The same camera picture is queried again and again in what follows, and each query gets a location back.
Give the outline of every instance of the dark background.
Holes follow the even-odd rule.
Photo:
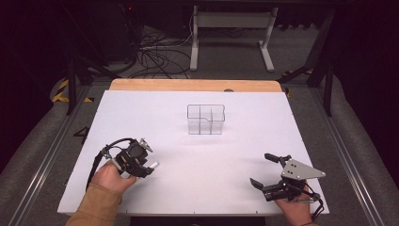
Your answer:
[[[398,185],[394,168],[399,146],[399,75],[394,67],[399,62],[399,8],[388,0],[357,2],[350,10],[340,12],[341,20],[335,20],[327,47],[335,44],[340,47],[333,58],[334,72],[343,84],[348,103]],[[168,20],[168,15],[174,12],[168,8],[167,19],[160,18],[162,23],[154,21],[150,13],[143,21],[171,32],[184,32],[186,8],[174,8],[182,19]],[[279,9],[277,24],[306,25],[309,20],[320,24],[320,11],[303,8],[293,13],[293,8],[286,7]],[[70,56],[73,53],[90,56],[91,53],[96,58],[92,52],[96,49],[101,60],[118,47],[109,48],[112,43],[104,45],[98,42],[99,37],[89,37],[95,48],[87,48],[88,44],[80,41],[81,38],[56,1],[3,1],[0,8],[0,170],[52,107],[50,90],[65,76]]]

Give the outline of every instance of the white board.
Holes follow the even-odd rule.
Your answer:
[[[222,135],[189,135],[188,105],[224,105]],[[125,192],[119,207],[121,215],[279,214],[274,202],[267,202],[249,181],[253,178],[271,186],[281,179],[281,165],[263,155],[290,154],[311,166],[283,92],[109,90],[101,100],[58,213],[76,211],[94,157],[106,144],[126,137],[144,137],[154,150],[146,166],[155,161],[160,166]],[[325,201],[324,213],[328,213],[317,179],[308,182]]]

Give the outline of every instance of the transparent box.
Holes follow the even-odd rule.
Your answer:
[[[188,105],[188,134],[221,135],[225,121],[224,105]]]

